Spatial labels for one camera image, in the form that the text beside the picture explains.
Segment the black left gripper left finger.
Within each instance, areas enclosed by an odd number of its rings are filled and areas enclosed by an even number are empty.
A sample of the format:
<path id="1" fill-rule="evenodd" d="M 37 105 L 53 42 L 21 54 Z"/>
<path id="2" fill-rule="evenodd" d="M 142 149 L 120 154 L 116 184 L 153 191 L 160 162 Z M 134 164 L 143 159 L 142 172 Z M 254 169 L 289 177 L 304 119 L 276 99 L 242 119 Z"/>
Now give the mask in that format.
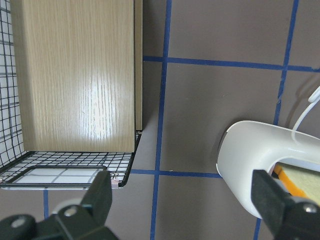
<path id="1" fill-rule="evenodd" d="M 79 204 L 62 207 L 45 220 L 16 214 L 0 221 L 2 240 L 115 240 L 105 226 L 112 205 L 108 171 L 100 171 Z"/>

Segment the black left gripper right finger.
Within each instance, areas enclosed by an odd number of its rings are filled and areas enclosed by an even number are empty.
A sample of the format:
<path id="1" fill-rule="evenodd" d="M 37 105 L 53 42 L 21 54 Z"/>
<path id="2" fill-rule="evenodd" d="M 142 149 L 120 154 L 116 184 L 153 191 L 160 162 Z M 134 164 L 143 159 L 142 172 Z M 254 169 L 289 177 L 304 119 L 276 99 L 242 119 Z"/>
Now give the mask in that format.
<path id="1" fill-rule="evenodd" d="M 265 170 L 252 172 L 251 201 L 275 240 L 320 238 L 320 206 L 287 193 Z"/>

